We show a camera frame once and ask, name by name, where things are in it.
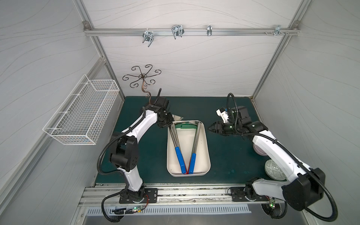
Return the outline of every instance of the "white wall panel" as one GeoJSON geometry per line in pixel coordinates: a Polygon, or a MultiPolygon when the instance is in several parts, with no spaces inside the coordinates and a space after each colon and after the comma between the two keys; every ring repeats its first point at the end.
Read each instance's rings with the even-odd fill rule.
{"type": "MultiPolygon", "coordinates": [[[[255,103],[277,139],[325,172],[339,210],[333,224],[359,224],[360,1],[314,0],[300,29],[255,103]]],[[[327,197],[313,208],[331,212],[327,197]]]]}
{"type": "MultiPolygon", "coordinates": [[[[95,79],[109,77],[103,66],[95,79]]],[[[95,178],[96,160],[109,141],[121,104],[118,95],[96,145],[62,145],[53,140],[1,215],[0,224],[70,224],[84,188],[91,186],[95,178]],[[19,210],[21,213],[14,216],[13,212],[19,210]]]]}
{"type": "Polygon", "coordinates": [[[95,28],[287,27],[301,0],[84,0],[95,28]]]}
{"type": "Polygon", "coordinates": [[[0,1],[0,189],[98,58],[71,0],[0,1]]]}
{"type": "Polygon", "coordinates": [[[164,96],[251,96],[268,65],[280,37],[272,36],[188,36],[156,37],[148,48],[142,37],[101,37],[102,45],[119,80],[124,94],[142,96],[136,81],[126,74],[139,75],[133,66],[152,64],[162,70],[152,77],[156,83],[148,86],[153,95],[162,88],[164,96]]]}

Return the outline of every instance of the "ventilation slot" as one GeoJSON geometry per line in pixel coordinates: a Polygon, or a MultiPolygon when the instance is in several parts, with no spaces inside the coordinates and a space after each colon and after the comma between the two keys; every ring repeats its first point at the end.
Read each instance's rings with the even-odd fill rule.
{"type": "MultiPolygon", "coordinates": [[[[105,207],[105,212],[113,216],[112,212],[115,209],[123,208],[125,206],[108,206],[105,207]]],[[[251,213],[247,204],[214,204],[214,205],[173,205],[173,206],[162,206],[162,205],[149,205],[145,210],[140,213],[128,214],[130,215],[184,215],[184,214],[237,214],[237,213],[251,213]]],[[[88,207],[87,216],[100,216],[102,211],[100,207],[88,207]]]]}

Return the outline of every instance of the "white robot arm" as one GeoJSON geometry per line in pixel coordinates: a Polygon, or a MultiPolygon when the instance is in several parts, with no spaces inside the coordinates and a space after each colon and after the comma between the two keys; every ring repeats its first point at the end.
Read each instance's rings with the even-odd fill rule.
{"type": "Polygon", "coordinates": [[[319,168],[312,169],[309,165],[294,156],[288,149],[279,143],[268,128],[260,121],[252,122],[246,107],[238,107],[232,93],[228,94],[227,106],[216,111],[222,118],[208,127],[208,130],[223,136],[241,135],[252,139],[284,172],[286,181],[265,180],[253,178],[246,182],[244,194],[250,201],[265,195],[284,200],[292,208],[301,211],[307,210],[313,216],[324,220],[334,221],[338,212],[335,201],[324,186],[325,174],[319,168]],[[233,98],[235,107],[228,106],[229,97],[233,98]],[[324,193],[329,198],[332,207],[330,217],[322,217],[308,206],[322,199],[324,193]]]}
{"type": "MultiPolygon", "coordinates": [[[[144,133],[154,124],[157,122],[157,114],[152,110],[146,110],[145,111],[145,118],[133,129],[130,133],[128,133],[126,136],[133,136],[137,139],[137,142],[139,143],[141,137],[144,135],[144,133]]],[[[140,116],[130,127],[134,126],[142,116],[140,116]]],[[[122,132],[125,133],[128,131],[129,128],[123,130],[122,132]]],[[[127,180],[127,184],[129,185],[128,189],[133,192],[139,191],[141,186],[143,185],[143,180],[141,179],[138,171],[138,166],[135,165],[133,169],[131,169],[129,172],[126,171],[125,168],[118,167],[118,170],[121,170],[125,173],[125,177],[127,180]]]]}

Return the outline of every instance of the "cable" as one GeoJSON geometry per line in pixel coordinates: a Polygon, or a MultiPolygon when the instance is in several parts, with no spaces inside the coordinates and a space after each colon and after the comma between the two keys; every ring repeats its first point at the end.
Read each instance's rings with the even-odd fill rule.
{"type": "Polygon", "coordinates": [[[110,221],[110,222],[119,222],[124,216],[116,216],[115,219],[110,218],[110,217],[106,214],[105,209],[104,209],[104,202],[105,202],[105,200],[107,200],[108,198],[115,197],[115,196],[117,196],[117,195],[119,195],[119,194],[121,195],[122,193],[124,193],[125,191],[127,191],[128,187],[129,187],[129,186],[127,185],[127,186],[125,186],[125,188],[122,189],[121,191],[116,192],[115,194],[111,194],[111,195],[109,195],[109,196],[106,196],[106,197],[103,199],[103,201],[101,202],[101,211],[103,212],[103,215],[105,216],[105,218],[106,218],[108,221],[110,221]]]}
{"type": "Polygon", "coordinates": [[[159,99],[159,96],[160,96],[160,92],[161,92],[161,88],[159,89],[159,92],[158,92],[158,95],[156,96],[156,99],[154,101],[154,104],[157,102],[157,100],[159,99]]]}
{"type": "Polygon", "coordinates": [[[145,107],[142,108],[143,109],[143,116],[142,118],[136,123],[134,124],[134,126],[129,127],[129,129],[127,131],[125,131],[124,133],[121,133],[119,136],[116,136],[114,139],[112,139],[111,141],[109,141],[109,143],[104,147],[104,149],[101,151],[100,156],[98,158],[98,162],[96,164],[96,168],[98,170],[98,173],[100,175],[107,175],[107,174],[112,174],[115,172],[119,172],[120,170],[112,170],[112,171],[108,171],[108,172],[104,172],[101,169],[101,162],[103,161],[104,155],[106,150],[110,147],[110,145],[112,145],[114,142],[116,142],[117,140],[119,140],[120,138],[124,137],[125,135],[127,135],[128,133],[130,133],[135,127],[137,127],[145,118],[146,116],[146,110],[145,107]]]}
{"type": "Polygon", "coordinates": [[[226,100],[226,107],[229,108],[229,96],[232,96],[233,101],[235,103],[235,108],[236,108],[236,120],[235,120],[235,132],[241,135],[245,135],[245,136],[260,136],[263,138],[266,138],[270,141],[272,141],[273,143],[275,143],[276,145],[278,145],[281,149],[283,149],[293,160],[294,162],[296,162],[296,164],[298,164],[298,166],[300,168],[302,168],[304,171],[309,171],[307,172],[307,174],[309,174],[309,176],[315,180],[315,182],[323,189],[324,193],[326,194],[326,196],[328,197],[330,204],[331,204],[331,209],[332,209],[332,214],[329,217],[324,217],[321,216],[319,214],[316,214],[314,211],[312,211],[311,209],[309,209],[308,207],[305,208],[306,211],[308,211],[311,215],[315,216],[316,218],[326,221],[326,222],[333,222],[336,220],[336,218],[338,217],[338,210],[337,210],[337,206],[335,203],[335,200],[333,198],[333,196],[330,194],[329,190],[325,187],[325,185],[313,174],[311,173],[311,171],[309,169],[307,169],[285,146],[283,146],[280,142],[278,142],[278,140],[276,139],[272,139],[271,137],[264,135],[264,134],[260,134],[260,133],[241,133],[236,129],[236,123],[237,120],[239,118],[239,110],[235,101],[235,97],[232,93],[228,94],[228,98],[226,100]]]}
{"type": "MultiPolygon", "coordinates": [[[[286,212],[288,211],[288,204],[287,204],[286,201],[284,201],[284,203],[285,203],[284,210],[283,210],[283,212],[282,212],[279,216],[274,216],[274,215],[273,215],[273,213],[274,213],[273,210],[271,211],[271,214],[272,214],[272,215],[270,215],[270,214],[268,214],[268,213],[266,213],[266,214],[267,214],[268,216],[270,216],[271,219],[281,219],[281,218],[283,218],[283,217],[286,215],[286,212]]],[[[264,204],[261,204],[261,207],[262,207],[262,209],[263,209],[264,211],[266,211],[264,204]]]]}
{"type": "Polygon", "coordinates": [[[230,114],[230,108],[229,108],[229,97],[232,97],[233,101],[234,101],[234,104],[235,104],[235,109],[236,109],[236,118],[235,118],[235,121],[234,121],[234,129],[236,132],[238,132],[238,129],[236,129],[236,126],[237,126],[237,121],[238,121],[238,118],[239,118],[239,109],[238,109],[238,105],[236,104],[236,101],[235,101],[235,96],[232,94],[232,93],[229,93],[227,98],[226,98],[226,108],[228,110],[228,114],[230,114]]]}
{"type": "Polygon", "coordinates": [[[149,196],[147,194],[145,196],[148,198],[148,200],[146,201],[146,206],[142,210],[144,210],[149,204],[149,196]]]}

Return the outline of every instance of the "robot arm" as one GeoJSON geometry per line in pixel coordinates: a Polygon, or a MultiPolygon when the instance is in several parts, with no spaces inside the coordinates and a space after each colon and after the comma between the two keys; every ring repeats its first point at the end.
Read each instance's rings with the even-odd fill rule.
{"type": "Polygon", "coordinates": [[[255,200],[261,195],[284,200],[292,208],[310,212],[324,221],[334,221],[337,218],[336,204],[325,188],[325,174],[319,168],[312,169],[281,145],[268,128],[260,121],[252,122],[244,106],[217,110],[222,118],[216,121],[208,130],[223,136],[243,135],[260,147],[281,168],[287,177],[286,181],[272,181],[253,178],[246,183],[245,195],[249,200],[255,200]],[[322,199],[324,191],[332,205],[333,214],[322,217],[308,209],[308,206],[322,199]]]}
{"type": "Polygon", "coordinates": [[[137,167],[138,142],[153,124],[156,123],[159,128],[162,128],[171,125],[174,121],[172,114],[166,110],[169,101],[159,96],[160,91],[155,102],[145,107],[145,117],[143,118],[142,114],[129,128],[122,131],[125,133],[131,128],[131,132],[109,147],[110,162],[124,173],[123,177],[128,186],[129,196],[134,201],[141,200],[144,195],[144,183],[137,167]]]}

